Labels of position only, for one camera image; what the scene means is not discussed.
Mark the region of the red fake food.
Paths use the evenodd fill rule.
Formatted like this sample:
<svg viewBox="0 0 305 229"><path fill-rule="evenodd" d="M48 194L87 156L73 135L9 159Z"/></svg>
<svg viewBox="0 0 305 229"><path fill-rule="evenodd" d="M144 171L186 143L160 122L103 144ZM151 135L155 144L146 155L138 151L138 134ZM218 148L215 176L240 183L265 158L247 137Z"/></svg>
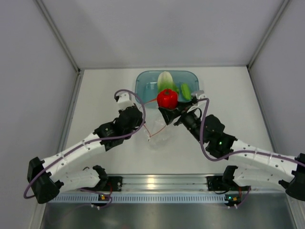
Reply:
<svg viewBox="0 0 305 229"><path fill-rule="evenodd" d="M157 104L159 107L175 109L178 105L178 93L171 89L165 89L158 93Z"/></svg>

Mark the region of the clear zip bag orange seal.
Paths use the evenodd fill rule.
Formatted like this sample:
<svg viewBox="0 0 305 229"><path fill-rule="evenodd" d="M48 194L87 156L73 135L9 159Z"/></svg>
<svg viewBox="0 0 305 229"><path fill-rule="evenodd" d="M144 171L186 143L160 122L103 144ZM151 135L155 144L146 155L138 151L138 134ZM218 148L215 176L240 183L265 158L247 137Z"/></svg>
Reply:
<svg viewBox="0 0 305 229"><path fill-rule="evenodd" d="M159 150L173 140L172 127L168 126L158 109L157 99L152 99L144 104L146 110L146 121L144 132L147 142L153 150Z"/></svg>

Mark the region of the green fake vegetable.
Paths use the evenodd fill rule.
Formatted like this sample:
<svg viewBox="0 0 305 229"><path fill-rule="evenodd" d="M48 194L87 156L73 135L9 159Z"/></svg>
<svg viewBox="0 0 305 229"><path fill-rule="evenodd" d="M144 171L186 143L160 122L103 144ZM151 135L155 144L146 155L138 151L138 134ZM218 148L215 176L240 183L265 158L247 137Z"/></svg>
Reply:
<svg viewBox="0 0 305 229"><path fill-rule="evenodd" d="M191 90L186 83L182 83L180 86L181 94L184 100L190 101L192 99L192 93Z"/></svg>

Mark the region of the pale green fake cabbage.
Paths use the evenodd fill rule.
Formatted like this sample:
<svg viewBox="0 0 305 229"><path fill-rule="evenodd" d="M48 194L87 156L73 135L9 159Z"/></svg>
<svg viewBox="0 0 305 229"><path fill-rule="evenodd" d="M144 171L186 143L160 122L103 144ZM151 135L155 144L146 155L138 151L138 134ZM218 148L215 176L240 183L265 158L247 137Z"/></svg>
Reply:
<svg viewBox="0 0 305 229"><path fill-rule="evenodd" d="M179 88L176 86L172 75L168 71L163 71L159 74L157 80L158 92L165 89L171 89L179 94Z"/></svg>

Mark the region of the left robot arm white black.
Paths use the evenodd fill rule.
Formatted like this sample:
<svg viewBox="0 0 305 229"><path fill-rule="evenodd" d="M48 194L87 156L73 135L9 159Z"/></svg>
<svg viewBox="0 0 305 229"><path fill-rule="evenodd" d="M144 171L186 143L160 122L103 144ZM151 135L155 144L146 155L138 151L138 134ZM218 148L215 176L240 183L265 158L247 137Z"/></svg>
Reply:
<svg viewBox="0 0 305 229"><path fill-rule="evenodd" d="M145 118L144 107L127 107L120 110L119 116L112 122L102 124L76 145L45 159L33 158L29 161L29 185L26 190L33 191L33 197L39 204L47 203L60 193L70 190L104 190L109 178L100 165L84 167L81 171L74 171L74 168L83 166L93 156L105 153L130 139L143 126Z"/></svg>

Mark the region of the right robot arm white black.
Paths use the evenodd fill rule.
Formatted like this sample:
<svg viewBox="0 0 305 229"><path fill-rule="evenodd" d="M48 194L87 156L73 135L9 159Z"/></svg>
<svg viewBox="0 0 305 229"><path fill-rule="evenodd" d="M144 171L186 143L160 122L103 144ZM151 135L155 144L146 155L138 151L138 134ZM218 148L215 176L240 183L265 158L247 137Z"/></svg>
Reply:
<svg viewBox="0 0 305 229"><path fill-rule="evenodd" d="M261 150L224 132L225 126L206 111L200 116L190 107L174 110L159 108L166 124L183 124L200 143L204 156L213 162L226 160L222 183L227 189L236 186L269 187L283 190L292 198L305 199L305 155L281 155Z"/></svg>

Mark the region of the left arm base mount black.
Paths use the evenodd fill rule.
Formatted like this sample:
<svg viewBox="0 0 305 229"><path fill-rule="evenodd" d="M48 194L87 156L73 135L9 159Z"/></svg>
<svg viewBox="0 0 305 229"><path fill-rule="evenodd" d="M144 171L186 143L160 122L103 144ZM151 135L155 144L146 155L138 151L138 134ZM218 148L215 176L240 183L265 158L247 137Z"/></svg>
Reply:
<svg viewBox="0 0 305 229"><path fill-rule="evenodd" d="M80 190L89 192L121 192L122 190L122 180L121 176L109 176L102 178L98 184L94 187L84 187Z"/></svg>

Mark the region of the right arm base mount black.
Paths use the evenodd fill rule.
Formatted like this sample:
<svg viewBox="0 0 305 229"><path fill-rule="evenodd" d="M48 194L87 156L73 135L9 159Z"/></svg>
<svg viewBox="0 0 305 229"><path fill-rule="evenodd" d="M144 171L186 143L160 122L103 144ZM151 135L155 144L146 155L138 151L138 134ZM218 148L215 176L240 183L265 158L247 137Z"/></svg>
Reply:
<svg viewBox="0 0 305 229"><path fill-rule="evenodd" d="M216 194L225 194L229 191L236 191L235 185L223 181L223 176L207 176L208 190Z"/></svg>

